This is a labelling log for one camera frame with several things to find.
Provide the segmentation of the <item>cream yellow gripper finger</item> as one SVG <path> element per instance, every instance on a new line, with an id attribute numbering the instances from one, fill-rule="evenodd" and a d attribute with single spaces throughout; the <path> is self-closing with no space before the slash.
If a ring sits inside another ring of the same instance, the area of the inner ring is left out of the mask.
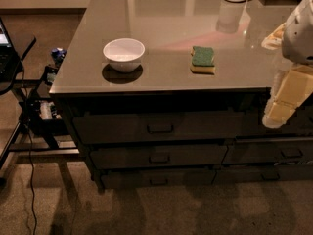
<path id="1" fill-rule="evenodd" d="M 280 128 L 313 92 L 311 23 L 283 23 L 261 43 L 269 50 L 281 49 L 292 62 L 287 70 L 278 70 L 264 110 L 262 123 Z"/>

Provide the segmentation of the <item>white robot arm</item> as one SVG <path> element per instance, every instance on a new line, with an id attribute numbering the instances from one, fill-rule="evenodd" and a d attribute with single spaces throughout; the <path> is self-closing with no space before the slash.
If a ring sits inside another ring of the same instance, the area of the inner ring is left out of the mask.
<path id="1" fill-rule="evenodd" d="M 282 49 L 292 62 L 288 70 L 278 70 L 264 110 L 262 123 L 280 128 L 313 93 L 313 0 L 302 0 L 287 20 L 263 41 L 269 50 Z"/>

